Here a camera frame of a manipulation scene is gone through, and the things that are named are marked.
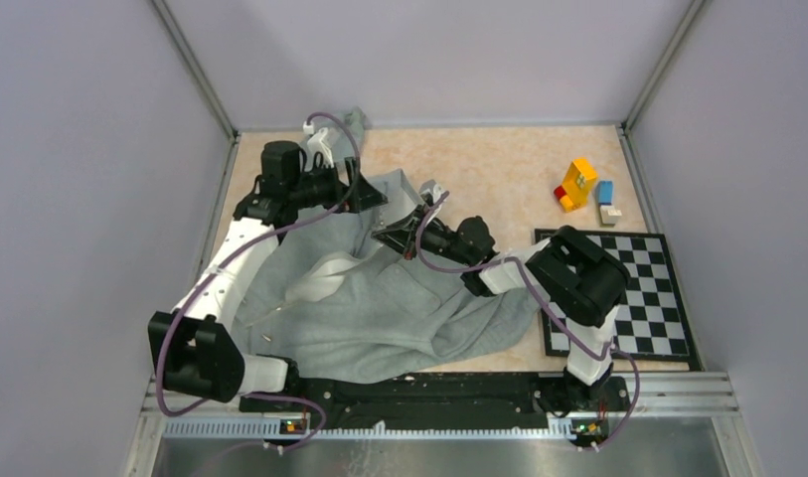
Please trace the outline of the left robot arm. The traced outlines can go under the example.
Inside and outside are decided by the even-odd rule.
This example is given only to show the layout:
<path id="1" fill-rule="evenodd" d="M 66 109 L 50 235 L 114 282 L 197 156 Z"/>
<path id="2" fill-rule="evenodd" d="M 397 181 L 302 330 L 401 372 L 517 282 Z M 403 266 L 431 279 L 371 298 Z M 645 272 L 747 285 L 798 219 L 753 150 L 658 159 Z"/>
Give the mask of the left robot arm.
<path id="1" fill-rule="evenodd" d="M 297 405 L 301 385 L 291 378 L 294 365 L 242 351 L 231 331 L 253 279 L 287 234 L 333 214 L 386 203 L 362 175 L 359 144 L 348 143 L 341 160 L 293 141 L 264 145 L 261 172 L 237 203 L 211 263 L 171 311 L 149 320 L 156 398 L 164 414 L 185 412 L 169 407 L 167 392 L 193 397 L 196 405 L 252 393 L 262 393 L 277 410 Z"/>

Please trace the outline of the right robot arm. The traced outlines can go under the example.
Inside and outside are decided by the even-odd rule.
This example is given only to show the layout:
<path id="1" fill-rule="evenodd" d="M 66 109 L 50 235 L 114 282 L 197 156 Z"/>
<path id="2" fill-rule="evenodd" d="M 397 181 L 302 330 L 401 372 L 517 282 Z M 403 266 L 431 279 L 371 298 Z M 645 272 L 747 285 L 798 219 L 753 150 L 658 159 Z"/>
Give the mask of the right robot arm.
<path id="1" fill-rule="evenodd" d="M 619 348 L 614 321 L 630 275 L 586 234 L 563 226 L 530 248 L 499 253 L 481 217 L 466 218 L 452 229 L 436 217 L 434 207 L 421 205 L 371 236 L 406 260 L 432 253 L 454 262 L 452 272 L 476 296 L 513 289 L 533 294 L 569 345 L 563 376 L 541 393 L 540 406 L 558 417 L 603 406 L 612 354 Z"/>

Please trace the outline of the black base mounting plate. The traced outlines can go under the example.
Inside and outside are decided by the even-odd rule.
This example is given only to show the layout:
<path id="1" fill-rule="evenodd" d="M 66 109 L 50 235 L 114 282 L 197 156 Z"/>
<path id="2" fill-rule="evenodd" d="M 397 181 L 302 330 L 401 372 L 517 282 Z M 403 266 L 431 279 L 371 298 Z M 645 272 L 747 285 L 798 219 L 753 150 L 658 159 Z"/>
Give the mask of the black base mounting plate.
<path id="1" fill-rule="evenodd" d="M 295 412 L 326 419 L 327 430 L 503 430 L 545 428 L 558 417 L 625 411 L 624 379 L 610 377 L 586 389 L 564 373 L 414 373 L 359 385 L 299 379 L 286 402 L 251 397 L 242 412 Z"/>

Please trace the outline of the white beige toy block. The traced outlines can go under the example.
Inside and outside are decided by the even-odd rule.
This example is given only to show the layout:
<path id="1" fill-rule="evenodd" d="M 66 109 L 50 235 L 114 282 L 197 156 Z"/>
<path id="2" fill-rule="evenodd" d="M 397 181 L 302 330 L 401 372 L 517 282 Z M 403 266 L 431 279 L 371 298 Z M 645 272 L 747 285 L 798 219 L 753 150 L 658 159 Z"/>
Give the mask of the white beige toy block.
<path id="1" fill-rule="evenodd" d="M 600 224 L 603 227 L 615 227 L 622 218 L 622 211 L 612 204 L 598 206 Z"/>

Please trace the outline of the black white checkerboard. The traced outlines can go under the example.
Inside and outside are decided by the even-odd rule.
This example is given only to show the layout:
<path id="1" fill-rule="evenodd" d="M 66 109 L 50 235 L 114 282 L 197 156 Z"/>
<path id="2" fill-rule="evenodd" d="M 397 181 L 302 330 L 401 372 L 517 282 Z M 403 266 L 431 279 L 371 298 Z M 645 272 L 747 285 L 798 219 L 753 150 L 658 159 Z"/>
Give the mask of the black white checkerboard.
<path id="1" fill-rule="evenodd" d="M 587 231 L 627 268 L 630 279 L 615 318 L 617 346 L 638 361 L 703 366 L 695 346 L 668 243 L 662 234 Z"/>

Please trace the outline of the blue toy block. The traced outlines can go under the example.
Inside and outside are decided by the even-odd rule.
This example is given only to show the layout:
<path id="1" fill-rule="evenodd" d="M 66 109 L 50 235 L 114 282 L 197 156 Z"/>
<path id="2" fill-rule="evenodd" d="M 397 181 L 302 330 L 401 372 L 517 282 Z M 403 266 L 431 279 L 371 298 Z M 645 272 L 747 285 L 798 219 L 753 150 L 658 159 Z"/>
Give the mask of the blue toy block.
<path id="1" fill-rule="evenodd" d="M 596 187 L 596 202 L 599 206 L 613 205 L 613 182 L 601 180 Z"/>

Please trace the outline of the yellow red toy block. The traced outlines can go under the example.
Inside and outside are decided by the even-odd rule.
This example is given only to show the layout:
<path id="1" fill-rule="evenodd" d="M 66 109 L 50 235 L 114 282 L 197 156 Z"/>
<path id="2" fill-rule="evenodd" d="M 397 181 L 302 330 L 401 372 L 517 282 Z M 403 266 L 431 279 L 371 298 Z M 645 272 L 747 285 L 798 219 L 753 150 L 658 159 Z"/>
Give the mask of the yellow red toy block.
<path id="1" fill-rule="evenodd" d="M 585 157 L 574 159 L 561 183 L 554 189 L 554 196 L 566 213 L 584 207 L 598 180 L 598 174 Z"/>

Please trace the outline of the grey zip-up jacket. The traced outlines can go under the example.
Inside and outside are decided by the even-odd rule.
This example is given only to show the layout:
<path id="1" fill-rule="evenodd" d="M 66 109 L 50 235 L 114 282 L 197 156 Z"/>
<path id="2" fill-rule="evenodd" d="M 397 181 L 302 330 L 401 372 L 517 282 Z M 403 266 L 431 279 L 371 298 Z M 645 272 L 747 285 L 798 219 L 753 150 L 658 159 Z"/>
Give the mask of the grey zip-up jacket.
<path id="1" fill-rule="evenodd" d="M 243 352 L 288 358 L 305 378 L 372 384 L 497 353 L 538 313 L 524 289 L 477 297 L 455 263 L 403 259 L 371 238 L 377 211 L 304 217 L 254 277 L 231 334 Z"/>

